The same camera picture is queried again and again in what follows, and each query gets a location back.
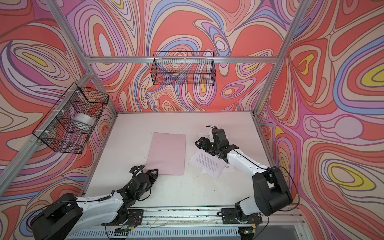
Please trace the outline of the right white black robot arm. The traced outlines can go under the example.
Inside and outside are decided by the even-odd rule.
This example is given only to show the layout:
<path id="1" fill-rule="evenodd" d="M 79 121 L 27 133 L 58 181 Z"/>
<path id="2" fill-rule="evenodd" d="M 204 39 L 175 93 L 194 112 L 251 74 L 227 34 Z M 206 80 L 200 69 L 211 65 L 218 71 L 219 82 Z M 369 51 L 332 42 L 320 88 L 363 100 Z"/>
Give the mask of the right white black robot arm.
<path id="1" fill-rule="evenodd" d="M 202 137 L 195 145 L 198 149 L 236 167 L 252 179 L 253 196 L 235 203 L 239 219 L 259 213 L 268 217 L 293 203 L 291 191 L 280 168 L 267 167 L 256 162 L 238 146 L 230 145 L 227 140 L 219 143 Z"/>

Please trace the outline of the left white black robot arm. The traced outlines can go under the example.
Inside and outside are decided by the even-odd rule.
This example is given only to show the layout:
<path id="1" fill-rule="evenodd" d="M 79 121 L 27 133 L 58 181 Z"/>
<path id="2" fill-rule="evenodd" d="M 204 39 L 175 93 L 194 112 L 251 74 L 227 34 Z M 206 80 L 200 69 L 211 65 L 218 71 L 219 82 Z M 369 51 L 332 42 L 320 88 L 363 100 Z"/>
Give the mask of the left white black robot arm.
<path id="1" fill-rule="evenodd" d="M 130 209 L 135 203 L 146 200 L 151 194 L 159 170 L 144 171 L 144 166 L 130 169 L 131 180 L 122 188 L 104 196 L 90 198 L 64 194 L 54 203 L 30 216 L 27 227 L 36 240 L 64 240 L 69 235 L 90 227 L 103 225 L 124 226 L 129 232 L 141 224 L 141 218 Z"/>

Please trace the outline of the pink folder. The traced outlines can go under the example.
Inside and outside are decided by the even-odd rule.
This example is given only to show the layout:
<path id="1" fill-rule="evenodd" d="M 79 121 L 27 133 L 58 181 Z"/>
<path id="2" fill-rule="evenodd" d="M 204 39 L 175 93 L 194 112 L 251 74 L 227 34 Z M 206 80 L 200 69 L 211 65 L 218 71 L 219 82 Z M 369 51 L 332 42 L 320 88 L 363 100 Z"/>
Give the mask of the pink folder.
<path id="1" fill-rule="evenodd" d="M 186 135 L 153 134 L 146 170 L 159 170 L 159 175 L 182 176 L 185 172 Z"/>

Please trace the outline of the printed paper sheet top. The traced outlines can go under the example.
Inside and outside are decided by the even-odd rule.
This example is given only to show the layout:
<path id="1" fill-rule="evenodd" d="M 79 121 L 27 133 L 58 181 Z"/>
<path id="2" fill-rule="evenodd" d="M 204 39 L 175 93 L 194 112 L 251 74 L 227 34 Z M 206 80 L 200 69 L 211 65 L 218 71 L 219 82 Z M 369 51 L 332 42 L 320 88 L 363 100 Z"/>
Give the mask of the printed paper sheet top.
<path id="1" fill-rule="evenodd" d="M 190 162 L 194 165 L 198 166 L 199 168 L 203 169 L 204 167 L 207 167 L 208 165 L 226 165 L 227 163 L 224 160 L 219 159 L 216 156 L 211 156 L 208 153 L 206 153 L 203 150 L 197 150 L 195 154 L 190 158 Z M 219 175 L 213 175 L 210 173 L 207 173 L 213 178 L 219 177 Z"/>

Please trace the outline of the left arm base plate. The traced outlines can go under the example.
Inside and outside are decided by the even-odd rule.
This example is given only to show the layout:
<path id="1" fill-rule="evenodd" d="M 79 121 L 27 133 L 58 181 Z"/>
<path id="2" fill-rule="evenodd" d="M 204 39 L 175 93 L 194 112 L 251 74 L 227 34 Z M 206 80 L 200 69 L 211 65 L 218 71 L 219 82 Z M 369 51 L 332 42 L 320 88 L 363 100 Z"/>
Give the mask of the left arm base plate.
<path id="1" fill-rule="evenodd" d="M 118 213 L 116 218 L 110 223 L 103 223 L 102 226 L 128 226 L 137 227 L 142 224 L 144 210 L 143 209 L 128 209 Z"/>

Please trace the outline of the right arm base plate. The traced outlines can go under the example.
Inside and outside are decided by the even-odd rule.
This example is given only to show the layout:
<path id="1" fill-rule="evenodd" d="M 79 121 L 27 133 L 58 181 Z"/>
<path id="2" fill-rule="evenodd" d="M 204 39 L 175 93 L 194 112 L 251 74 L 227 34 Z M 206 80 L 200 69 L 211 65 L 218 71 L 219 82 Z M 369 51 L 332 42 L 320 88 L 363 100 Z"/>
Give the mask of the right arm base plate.
<path id="1" fill-rule="evenodd" d="M 237 208 L 222 208 L 217 212 L 217 216 L 222 218 L 222 222 L 225 225 L 252 224 L 258 226 L 263 222 L 260 214 L 244 215 Z"/>

